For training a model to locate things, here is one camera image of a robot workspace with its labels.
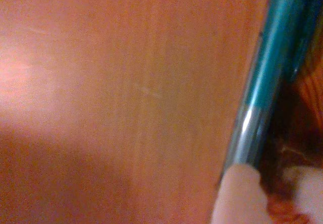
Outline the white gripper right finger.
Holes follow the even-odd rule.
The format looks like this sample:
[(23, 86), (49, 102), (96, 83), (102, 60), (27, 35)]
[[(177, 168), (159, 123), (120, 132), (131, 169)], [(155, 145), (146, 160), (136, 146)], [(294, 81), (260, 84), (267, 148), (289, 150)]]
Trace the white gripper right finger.
[(296, 210), (306, 214), (311, 223), (322, 223), (322, 169), (293, 166), (283, 170), (283, 179), (293, 186)]

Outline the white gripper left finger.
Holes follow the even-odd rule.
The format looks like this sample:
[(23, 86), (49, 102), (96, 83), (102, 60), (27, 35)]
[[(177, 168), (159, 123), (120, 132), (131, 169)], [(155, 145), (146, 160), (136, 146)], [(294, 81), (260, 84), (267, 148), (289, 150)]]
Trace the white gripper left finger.
[(269, 223), (267, 196), (258, 170), (234, 164), (225, 171), (211, 223)]

